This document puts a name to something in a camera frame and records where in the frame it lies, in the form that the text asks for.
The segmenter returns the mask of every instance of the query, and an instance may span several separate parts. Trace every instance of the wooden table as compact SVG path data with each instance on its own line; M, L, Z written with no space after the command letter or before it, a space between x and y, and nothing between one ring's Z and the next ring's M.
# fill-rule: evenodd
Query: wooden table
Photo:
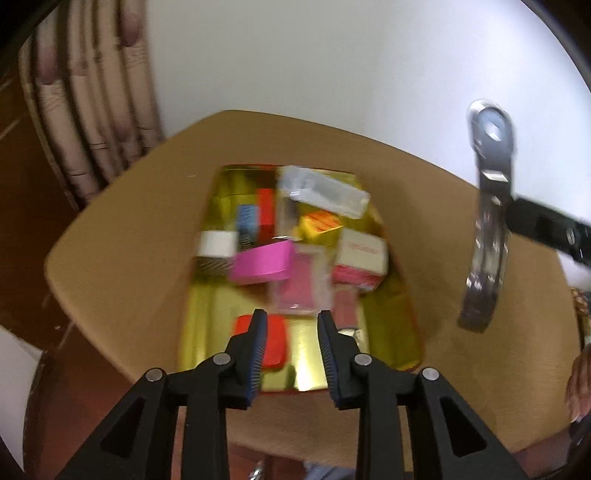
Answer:
M157 365L174 371L210 182L222 165L245 163L356 173L413 295L424 365L439 369L511 450L567 424L564 387L579 343L555 253L512 237L491 327L461 330L476 189L396 148L262 113L222 112L168 140L96 199L48 256L63 308L127 377ZM335 410L325 393L265 395L228 414L230 441L333 465L355 464L357 428L356 413Z

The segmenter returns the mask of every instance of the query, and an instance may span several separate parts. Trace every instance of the transparent package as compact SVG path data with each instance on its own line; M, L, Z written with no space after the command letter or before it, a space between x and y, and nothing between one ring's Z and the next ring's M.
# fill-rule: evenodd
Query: transparent package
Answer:
M293 165L281 169L278 190L297 202L360 219L369 203L369 193L310 168Z
M277 240L292 240L299 242L301 232L299 227L300 214L297 204L281 192L277 192L275 201L275 236Z
M291 277L270 284L271 304L277 313L315 315L332 308L332 288L326 248L295 245Z

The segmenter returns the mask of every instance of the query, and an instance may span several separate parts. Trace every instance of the metal handle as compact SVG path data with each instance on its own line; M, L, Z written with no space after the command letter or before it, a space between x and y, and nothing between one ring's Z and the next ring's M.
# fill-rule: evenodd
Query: metal handle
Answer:
M480 199L475 249L459 325L483 332L495 311L508 253L505 211L511 202L514 135L509 116L486 100L470 106L469 124Z

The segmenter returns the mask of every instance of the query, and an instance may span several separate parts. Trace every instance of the metal screw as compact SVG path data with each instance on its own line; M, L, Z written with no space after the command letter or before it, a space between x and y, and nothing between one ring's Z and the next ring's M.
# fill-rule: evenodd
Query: metal screw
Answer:
M146 372L146 379L148 382L157 382L164 376L164 373L159 368L151 368Z
M230 363L231 359L232 357L230 357L230 355L228 355L226 352L216 353L213 356L213 363L216 365L226 365Z
M358 353L355 355L355 363L358 365L363 365L364 367L371 363L371 356L367 353Z
M569 245L574 245L576 237L574 236L574 230L571 227L566 229L566 239L569 241Z
M427 380L434 382L435 380L437 380L439 378L439 372L437 370L435 370L434 368L427 367L425 370L423 370L423 376Z

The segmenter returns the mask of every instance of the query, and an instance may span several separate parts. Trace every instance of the curtain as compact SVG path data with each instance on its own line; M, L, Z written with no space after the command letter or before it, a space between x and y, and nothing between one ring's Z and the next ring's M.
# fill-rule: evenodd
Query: curtain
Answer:
M64 0L21 48L37 135L76 209L163 139L145 8L145 0Z

